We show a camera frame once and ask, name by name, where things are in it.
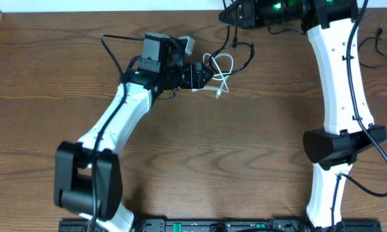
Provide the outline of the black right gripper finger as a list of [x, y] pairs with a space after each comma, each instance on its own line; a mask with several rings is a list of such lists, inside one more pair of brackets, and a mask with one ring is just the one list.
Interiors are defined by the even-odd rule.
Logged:
[[233, 1], [219, 13], [219, 17], [240, 17], [242, 15], [242, 2]]
[[219, 21], [231, 26], [243, 28], [243, 18], [240, 15], [219, 15]]

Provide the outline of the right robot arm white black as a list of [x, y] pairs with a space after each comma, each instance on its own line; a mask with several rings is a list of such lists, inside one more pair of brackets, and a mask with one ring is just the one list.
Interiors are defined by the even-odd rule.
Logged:
[[321, 129], [306, 131], [303, 147], [313, 164], [310, 201], [301, 220], [272, 223], [273, 231], [379, 231], [379, 222], [341, 216], [345, 182], [358, 154], [386, 139], [368, 108], [356, 49], [363, 10], [355, 1], [235, 1], [219, 14], [242, 29], [301, 21], [313, 47], [325, 104]]

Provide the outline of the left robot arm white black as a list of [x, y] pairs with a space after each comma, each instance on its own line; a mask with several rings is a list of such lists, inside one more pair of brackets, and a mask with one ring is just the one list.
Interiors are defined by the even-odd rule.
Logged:
[[55, 152], [56, 206], [86, 221], [76, 231], [131, 231], [134, 214], [122, 203], [120, 155], [138, 121], [167, 90], [202, 89], [213, 71], [187, 63], [194, 39], [148, 32], [142, 53], [118, 65], [117, 92], [101, 118], [80, 139], [63, 141]]

